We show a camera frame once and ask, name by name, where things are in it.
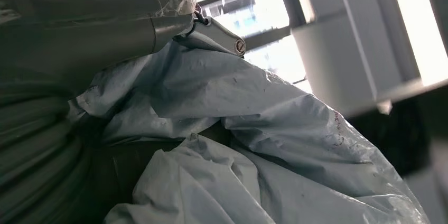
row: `metal clamp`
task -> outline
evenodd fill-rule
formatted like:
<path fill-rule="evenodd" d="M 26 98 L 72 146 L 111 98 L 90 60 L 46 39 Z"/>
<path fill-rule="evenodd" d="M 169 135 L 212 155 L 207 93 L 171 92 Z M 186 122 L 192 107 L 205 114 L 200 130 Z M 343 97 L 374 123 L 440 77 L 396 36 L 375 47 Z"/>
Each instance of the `metal clamp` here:
<path fill-rule="evenodd" d="M 203 17 L 197 6 L 192 30 L 174 38 L 188 48 L 220 51 L 242 57 L 246 53 L 246 43 L 211 17 Z"/>

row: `dark object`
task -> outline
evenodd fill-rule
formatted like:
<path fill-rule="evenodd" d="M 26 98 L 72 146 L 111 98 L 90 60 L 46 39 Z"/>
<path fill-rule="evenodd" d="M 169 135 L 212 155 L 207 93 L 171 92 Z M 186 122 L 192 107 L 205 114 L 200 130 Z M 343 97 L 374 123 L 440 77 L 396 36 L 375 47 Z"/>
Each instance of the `dark object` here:
<path fill-rule="evenodd" d="M 120 172 L 120 190 L 129 184 L 123 176 L 135 174 L 107 166 L 120 160 L 120 149 L 92 159 L 98 135 L 81 138 L 72 130 L 67 101 L 101 69 L 156 52 L 189 30 L 194 6 L 194 0 L 0 0 L 1 223 L 104 217 L 110 206 L 101 195 L 108 195 L 97 185 L 107 174 L 98 172 Z M 173 147 L 141 149 L 151 156 Z"/>

